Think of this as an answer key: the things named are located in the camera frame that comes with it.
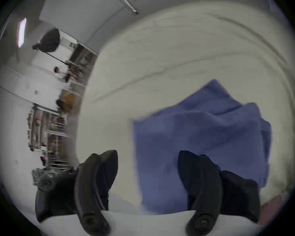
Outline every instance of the ceiling light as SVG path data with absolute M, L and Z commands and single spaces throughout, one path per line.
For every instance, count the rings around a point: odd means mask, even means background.
M 20 48 L 24 43 L 24 32 L 25 32 L 26 18 L 24 18 L 19 25 L 18 34 L 18 47 Z

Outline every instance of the black umbrella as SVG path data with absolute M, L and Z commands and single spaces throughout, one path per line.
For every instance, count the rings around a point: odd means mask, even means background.
M 53 28 L 48 31 L 40 40 L 40 43 L 36 43 L 32 46 L 33 50 L 40 50 L 49 56 L 59 60 L 58 58 L 50 55 L 50 52 L 54 52 L 60 44 L 60 34 L 57 28 Z

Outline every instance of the white fabric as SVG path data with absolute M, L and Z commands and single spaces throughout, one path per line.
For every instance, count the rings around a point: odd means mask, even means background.
M 184 236 L 185 225 L 194 211 L 184 211 L 167 215 L 141 215 L 102 211 L 112 230 L 109 236 Z M 76 214 L 51 217 L 37 222 L 31 213 L 23 215 L 49 236 L 79 235 L 88 236 L 80 224 Z M 256 235 L 262 229 L 249 219 L 239 216 L 219 215 L 213 230 L 208 236 L 250 236 Z
M 241 103 L 257 103 L 272 125 L 262 203 L 293 186 L 295 36 L 260 10 L 204 0 L 144 18 L 100 51 L 83 97 L 76 151 L 80 162 L 118 151 L 110 210 L 145 214 L 131 121 L 180 102 L 211 79 Z M 122 202 L 131 208 L 118 207 Z

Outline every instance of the blue towel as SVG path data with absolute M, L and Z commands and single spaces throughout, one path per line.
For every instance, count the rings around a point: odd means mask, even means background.
M 187 210 L 177 169 L 180 150 L 206 154 L 222 171 L 266 184 L 271 125 L 255 103 L 241 105 L 216 80 L 181 103 L 134 121 L 134 140 L 142 204 L 153 212 Z

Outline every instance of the white bedding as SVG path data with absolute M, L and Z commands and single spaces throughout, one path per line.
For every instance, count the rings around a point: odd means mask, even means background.
M 116 149 L 111 211 L 141 207 L 131 120 L 176 104 L 211 79 L 241 103 L 255 102 L 273 140 L 265 203 L 295 183 L 295 36 L 270 14 L 204 0 L 162 10 L 100 51 L 81 106 L 77 156 Z

